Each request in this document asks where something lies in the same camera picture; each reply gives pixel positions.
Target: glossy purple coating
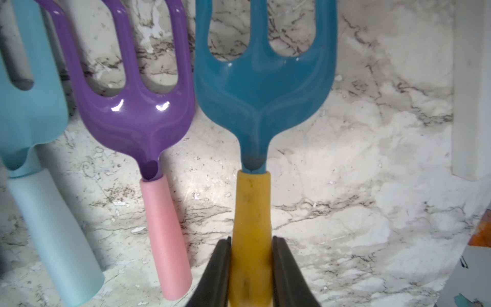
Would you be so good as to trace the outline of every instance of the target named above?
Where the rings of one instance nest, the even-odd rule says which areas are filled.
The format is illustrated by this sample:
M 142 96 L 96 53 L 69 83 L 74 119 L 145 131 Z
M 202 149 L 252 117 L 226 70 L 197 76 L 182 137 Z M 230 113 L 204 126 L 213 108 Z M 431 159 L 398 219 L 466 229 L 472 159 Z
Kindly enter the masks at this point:
M 160 154 L 186 134 L 194 114 L 186 11 L 181 0 L 165 0 L 172 23 L 179 77 L 174 89 L 164 95 L 151 92 L 140 78 L 125 6 L 119 0 L 102 0 L 114 19 L 126 74 L 124 88 L 109 98 L 94 93 L 85 81 L 70 23 L 63 10 L 53 0 L 35 1 L 53 19 L 78 110 L 89 132 L 102 145 L 135 158 L 144 180 L 161 178 Z

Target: fork tine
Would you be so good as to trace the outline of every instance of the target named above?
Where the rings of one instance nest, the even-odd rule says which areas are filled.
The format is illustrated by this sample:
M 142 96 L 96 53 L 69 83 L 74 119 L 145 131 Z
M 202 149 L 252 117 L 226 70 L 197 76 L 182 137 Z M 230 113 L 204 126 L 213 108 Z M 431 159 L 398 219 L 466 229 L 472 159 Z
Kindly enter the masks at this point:
M 133 41 L 132 35 L 133 30 L 126 8 L 120 0 L 102 0 L 102 2 L 111 11 L 114 24 L 116 25 L 116 36 L 118 37 L 119 49 L 123 60 L 126 84 L 144 87 L 136 60 L 135 42 Z
M 172 23 L 172 36 L 174 37 L 174 48 L 177 61 L 178 81 L 177 84 L 184 90 L 194 92 L 192 85 L 191 56 L 189 53 L 188 25 L 186 11 L 180 0 L 167 1 Z
M 35 0 L 40 6 L 42 6 L 51 15 L 53 23 L 55 25 L 58 40 L 60 41 L 63 56 L 65 58 L 66 66 L 68 67 L 68 73 L 70 74 L 72 88 L 75 92 L 82 94 L 96 95 L 85 82 L 85 76 L 80 65 L 77 46 L 73 40 L 71 34 L 71 26 L 65 15 L 65 12 L 56 4 L 53 0 Z
M 312 49 L 324 46 L 328 51 L 336 51 L 337 10 L 336 0 L 315 1 L 316 36 Z
M 267 48 L 268 40 L 268 0 L 250 0 L 250 43 L 249 45 Z
M 215 59 L 208 49 L 208 32 L 212 19 L 212 0 L 196 0 L 196 44 L 195 50 L 200 56 Z
M 34 76 L 34 83 L 57 82 L 59 79 L 55 59 L 51 52 L 41 8 L 30 5 L 32 0 L 15 0 L 12 6 L 17 18 L 17 26 L 21 33 L 24 49 L 26 50 L 29 66 Z

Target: metal fork head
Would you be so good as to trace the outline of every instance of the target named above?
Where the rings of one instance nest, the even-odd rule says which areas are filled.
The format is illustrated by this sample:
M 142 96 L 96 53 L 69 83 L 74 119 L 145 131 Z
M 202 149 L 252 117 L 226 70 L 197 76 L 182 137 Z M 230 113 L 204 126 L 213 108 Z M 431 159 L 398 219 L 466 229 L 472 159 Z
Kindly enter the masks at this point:
M 316 1 L 316 37 L 300 56 L 268 41 L 267 0 L 251 0 L 246 51 L 220 62 L 208 49 L 212 0 L 196 0 L 195 91 L 203 111 L 239 139 L 243 170 L 264 173 L 271 139 L 309 118 L 326 99 L 336 67 L 336 0 Z
M 102 145 L 135 158 L 143 179 L 160 178 L 160 154 L 184 136 L 194 114 L 186 12 L 181 1 L 165 1 L 170 12 L 179 77 L 170 93 L 160 95 L 151 92 L 141 81 L 126 8 L 119 0 L 103 0 L 116 26 L 126 75 L 124 88 L 109 98 L 95 94 L 85 82 L 70 25 L 61 8 L 53 0 L 36 1 L 53 19 L 78 110 L 89 132 Z
M 34 85 L 25 91 L 14 86 L 0 58 L 0 158 L 10 171 L 24 165 L 33 146 L 58 138 L 68 123 L 65 94 L 41 9 L 30 0 L 12 4 Z

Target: light blue garden tool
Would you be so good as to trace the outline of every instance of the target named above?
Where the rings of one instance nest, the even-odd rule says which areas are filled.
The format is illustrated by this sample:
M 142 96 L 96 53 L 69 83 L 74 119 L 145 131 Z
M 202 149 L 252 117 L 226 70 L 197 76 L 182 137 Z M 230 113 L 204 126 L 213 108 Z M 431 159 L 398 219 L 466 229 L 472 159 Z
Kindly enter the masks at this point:
M 279 56 L 268 41 L 267 0 L 250 0 L 250 42 L 231 62 L 208 49 L 212 0 L 196 0 L 194 88 L 205 114 L 239 140 L 242 171 L 230 265 L 232 307 L 266 307 L 273 295 L 271 139 L 309 118 L 329 94 L 336 67 L 336 0 L 316 0 L 316 37 L 300 56 Z
M 12 4 L 34 86 L 27 91 L 16 88 L 0 60 L 0 157 L 9 170 L 8 188 L 41 261 L 64 303 L 74 307 L 99 291 L 104 275 L 34 149 L 59 137 L 68 123 L 41 9 L 33 0 L 13 0 Z

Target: white marble surface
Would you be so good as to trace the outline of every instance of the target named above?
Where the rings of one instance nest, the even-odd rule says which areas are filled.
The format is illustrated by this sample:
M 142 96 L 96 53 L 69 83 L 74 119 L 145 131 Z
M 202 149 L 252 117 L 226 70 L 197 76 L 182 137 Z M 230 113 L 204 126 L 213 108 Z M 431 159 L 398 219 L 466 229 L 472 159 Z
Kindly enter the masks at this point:
M 93 88 L 121 87 L 108 10 L 99 0 L 60 2 Z M 249 2 L 214 2 L 211 50 L 235 58 L 248 42 Z M 144 80 L 166 91 L 177 72 L 165 2 L 125 4 Z M 194 1 L 184 4 L 192 38 Z M 9 1 L 0 5 L 4 42 L 21 55 Z M 305 51 L 315 35 L 314 0 L 269 6 L 275 50 Z M 322 306 L 433 306 L 491 199 L 491 178 L 468 182 L 450 170 L 453 3 L 344 0 L 338 10 L 329 98 L 270 146 L 273 234 L 287 238 Z M 22 62 L 17 69 L 28 75 Z M 65 134 L 39 153 L 105 270 L 104 287 L 84 306 L 183 306 L 186 297 L 167 302 L 160 292 L 136 163 L 95 141 L 68 97 Z M 231 235 L 239 147 L 197 108 L 188 134 L 162 160 L 188 243 L 193 290 L 217 240 Z M 2 168 L 0 306 L 62 306 L 5 180 Z

